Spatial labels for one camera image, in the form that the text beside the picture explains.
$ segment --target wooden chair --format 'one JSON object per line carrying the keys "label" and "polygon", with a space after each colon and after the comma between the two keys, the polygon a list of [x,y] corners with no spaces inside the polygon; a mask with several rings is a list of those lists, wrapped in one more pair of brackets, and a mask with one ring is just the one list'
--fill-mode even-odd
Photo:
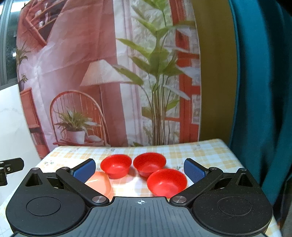
{"label": "wooden chair", "polygon": [[[75,110],[76,112],[82,113],[88,118],[92,118],[93,122],[100,124],[101,126],[93,126],[93,130],[88,130],[88,136],[95,135],[101,138],[100,142],[90,142],[85,141],[84,144],[75,144],[67,139],[66,131],[62,131],[62,128],[56,123],[61,122],[59,114],[66,113],[67,110]],[[100,106],[98,103],[88,94],[69,90],[64,91],[57,95],[50,106],[50,116],[55,133],[56,142],[54,145],[59,146],[109,146],[109,135],[107,131],[107,125],[105,123],[105,118],[102,114]]]}

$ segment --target white crosshair marker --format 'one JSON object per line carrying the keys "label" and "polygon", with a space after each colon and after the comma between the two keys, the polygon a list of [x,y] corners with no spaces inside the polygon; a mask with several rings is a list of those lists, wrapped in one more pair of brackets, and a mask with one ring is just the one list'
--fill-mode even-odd
{"label": "white crosshair marker", "polygon": [[144,203],[146,203],[146,202],[145,202],[144,200],[141,199],[141,200],[137,201],[137,203],[140,204],[140,205],[142,205],[142,204],[144,204]]}

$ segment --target printed fabric backdrop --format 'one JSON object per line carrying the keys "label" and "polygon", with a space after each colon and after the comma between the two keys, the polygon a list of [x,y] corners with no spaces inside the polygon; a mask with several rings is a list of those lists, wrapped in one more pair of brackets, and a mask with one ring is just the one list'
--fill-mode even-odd
{"label": "printed fabric backdrop", "polygon": [[31,0],[17,75],[41,158],[56,146],[199,137],[199,42],[190,0]]}

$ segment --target checkered tablecloth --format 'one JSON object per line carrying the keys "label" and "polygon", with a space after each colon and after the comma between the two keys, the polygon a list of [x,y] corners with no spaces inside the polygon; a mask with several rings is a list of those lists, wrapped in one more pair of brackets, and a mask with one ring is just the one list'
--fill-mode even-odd
{"label": "checkered tablecloth", "polygon": [[[145,152],[158,152],[166,157],[166,166],[183,172],[183,163],[186,158],[192,158],[205,167],[215,166],[224,172],[236,172],[242,165],[228,147],[219,139],[155,147],[57,147],[37,167],[43,172],[55,172],[63,166],[70,168],[80,164],[88,158],[96,162],[96,169],[100,169],[101,161],[112,154],[127,154],[132,159]],[[152,196],[147,184],[142,180],[137,171],[131,167],[129,174],[118,180],[110,180],[114,196]],[[0,237],[9,237],[12,231],[5,217],[6,206],[13,193],[0,206]],[[273,218],[266,235],[281,237],[281,232]]]}

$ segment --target lampshade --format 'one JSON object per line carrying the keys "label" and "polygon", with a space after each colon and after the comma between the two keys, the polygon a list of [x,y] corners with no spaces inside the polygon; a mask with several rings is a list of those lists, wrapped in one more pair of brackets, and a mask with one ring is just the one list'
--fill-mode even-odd
{"label": "lampshade", "polygon": [[91,62],[83,77],[81,86],[100,85],[110,82],[126,82],[107,61],[104,59]]}

